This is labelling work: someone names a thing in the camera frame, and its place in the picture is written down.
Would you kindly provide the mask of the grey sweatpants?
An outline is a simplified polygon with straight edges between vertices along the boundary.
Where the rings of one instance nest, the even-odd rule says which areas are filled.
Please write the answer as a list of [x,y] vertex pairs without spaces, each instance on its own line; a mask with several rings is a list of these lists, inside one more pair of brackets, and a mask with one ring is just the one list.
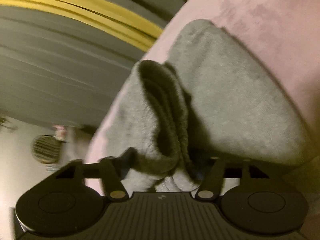
[[165,63],[135,64],[108,116],[105,153],[133,148],[129,193],[199,188],[214,155],[298,166],[315,154],[306,125],[276,81],[208,20],[179,33]]

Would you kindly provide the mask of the grey-green curtain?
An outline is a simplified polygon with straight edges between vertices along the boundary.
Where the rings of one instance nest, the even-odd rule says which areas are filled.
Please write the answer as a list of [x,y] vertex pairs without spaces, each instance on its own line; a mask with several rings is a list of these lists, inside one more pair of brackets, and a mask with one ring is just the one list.
[[[162,30],[187,0],[106,0]],[[63,16],[1,5],[1,109],[36,125],[98,126],[146,52]]]

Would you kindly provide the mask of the pink bed blanket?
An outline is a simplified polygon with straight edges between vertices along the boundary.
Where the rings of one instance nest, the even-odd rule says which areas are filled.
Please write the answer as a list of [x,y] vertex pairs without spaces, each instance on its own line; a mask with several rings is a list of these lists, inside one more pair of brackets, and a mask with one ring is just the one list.
[[[208,20],[231,35],[289,98],[311,135],[316,154],[298,166],[278,165],[285,180],[309,201],[318,199],[319,0],[189,0],[141,61],[165,63],[181,30],[195,20]],[[105,153],[109,112],[89,146],[87,163],[115,157]]]

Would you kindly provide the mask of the yellow curtain panel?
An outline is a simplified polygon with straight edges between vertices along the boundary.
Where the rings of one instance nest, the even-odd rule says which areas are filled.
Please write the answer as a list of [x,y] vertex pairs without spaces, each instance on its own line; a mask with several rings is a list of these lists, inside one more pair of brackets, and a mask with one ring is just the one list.
[[161,27],[150,20],[106,0],[1,0],[1,5],[70,18],[144,52],[152,47],[163,32]]

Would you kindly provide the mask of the round striped fan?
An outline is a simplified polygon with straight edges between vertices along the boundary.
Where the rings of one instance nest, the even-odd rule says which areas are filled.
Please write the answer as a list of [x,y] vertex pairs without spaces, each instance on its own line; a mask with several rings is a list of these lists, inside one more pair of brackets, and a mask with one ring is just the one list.
[[33,157],[42,164],[59,162],[62,142],[53,135],[39,135],[31,145]]

